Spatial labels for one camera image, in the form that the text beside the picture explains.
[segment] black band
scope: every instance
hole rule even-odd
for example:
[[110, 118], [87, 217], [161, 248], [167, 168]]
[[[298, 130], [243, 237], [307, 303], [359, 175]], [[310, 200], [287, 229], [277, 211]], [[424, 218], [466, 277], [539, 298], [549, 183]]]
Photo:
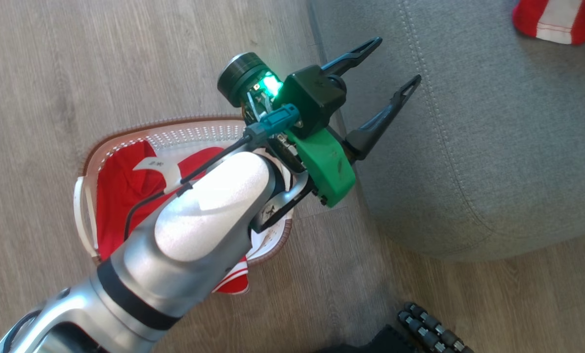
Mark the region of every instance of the black band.
[[171, 317], [158, 311], [130, 291], [118, 277], [116, 270], [108, 259], [97, 269], [98, 279], [109, 297], [139, 322], [155, 330], [167, 331], [177, 323], [180, 317]]

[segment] green 3d-printed bracket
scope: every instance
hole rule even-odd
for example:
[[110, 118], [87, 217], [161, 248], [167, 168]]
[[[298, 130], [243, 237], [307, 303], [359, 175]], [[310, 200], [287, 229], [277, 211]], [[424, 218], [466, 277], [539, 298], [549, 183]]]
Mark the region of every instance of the green 3d-printed bracket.
[[297, 152], [310, 174], [319, 197], [333, 207], [343, 199], [356, 183], [356, 175], [340, 143], [326, 129], [306, 139], [299, 139], [286, 130], [288, 139], [297, 145]]

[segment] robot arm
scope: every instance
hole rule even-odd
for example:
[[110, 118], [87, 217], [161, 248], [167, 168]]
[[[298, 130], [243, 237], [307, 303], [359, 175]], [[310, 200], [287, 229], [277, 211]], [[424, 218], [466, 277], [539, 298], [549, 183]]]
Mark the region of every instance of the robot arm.
[[[213, 169], [196, 183], [182, 179], [90, 277], [25, 315], [0, 341], [0, 353], [147, 353], [247, 254], [250, 228], [263, 231], [310, 192], [338, 203], [355, 183], [351, 165], [366, 157], [420, 83], [416, 76], [344, 139], [328, 127], [346, 96], [339, 75], [380, 42], [299, 70], [285, 83], [253, 53], [234, 58], [218, 88], [242, 107], [245, 137], [206, 163], [202, 169]], [[268, 159], [252, 153], [264, 145], [294, 172], [289, 191], [279, 190], [281, 176]]]

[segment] stitching seam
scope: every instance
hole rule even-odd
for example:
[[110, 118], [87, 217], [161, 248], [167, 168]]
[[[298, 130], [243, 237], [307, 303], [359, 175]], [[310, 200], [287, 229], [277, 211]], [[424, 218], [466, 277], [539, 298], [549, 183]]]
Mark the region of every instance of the stitching seam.
[[406, 31], [408, 44], [412, 53], [412, 58], [415, 61], [416, 69], [417, 71], [421, 72], [425, 78], [422, 84], [422, 86], [425, 87], [426, 91], [425, 102], [433, 122], [434, 130], [436, 132], [436, 142], [438, 143], [441, 152], [443, 152], [443, 156], [445, 157], [444, 158], [445, 167], [447, 167], [449, 177], [451, 178], [452, 183], [454, 184], [454, 192], [456, 193], [456, 196], [458, 196], [458, 198], [462, 200], [462, 205], [464, 206], [469, 219], [471, 219], [473, 223], [483, 226], [486, 232], [488, 233], [488, 235], [486, 235], [482, 239], [479, 239], [478, 241], [469, 244], [468, 246], [465, 246], [463, 248], [460, 248], [458, 250], [453, 250], [451, 251], [451, 253], [466, 251], [482, 243], [490, 236], [496, 234], [496, 232], [484, 222], [483, 217], [478, 214], [478, 212], [475, 210], [473, 206], [473, 203], [464, 192], [464, 185], [462, 183], [462, 179], [458, 172], [458, 169], [456, 168], [457, 164], [456, 159], [454, 158], [451, 149], [447, 146], [447, 130], [445, 129], [444, 123], [442, 122], [440, 109], [438, 109], [438, 103], [436, 102], [436, 97], [433, 92], [433, 87], [431, 85], [429, 71], [427, 70], [427, 66], [425, 65], [425, 59], [423, 57], [422, 49], [420, 47], [420, 42], [418, 41], [418, 36], [416, 36], [416, 30], [414, 29], [414, 24], [412, 22], [411, 15], [409, 14], [408, 1], [407, 0], [404, 0], [403, 2], [400, 1], [398, 4], [400, 7], [399, 11], [402, 15], [402, 22], [404, 23], [404, 29]]

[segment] green led light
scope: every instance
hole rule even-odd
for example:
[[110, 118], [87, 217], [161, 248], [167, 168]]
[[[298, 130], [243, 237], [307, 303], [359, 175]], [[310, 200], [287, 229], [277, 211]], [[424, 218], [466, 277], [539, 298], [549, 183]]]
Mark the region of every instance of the green led light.
[[275, 76], [266, 76], [261, 80], [261, 83], [266, 87], [268, 94], [273, 97], [279, 94], [279, 90], [283, 86], [283, 83], [277, 80]]

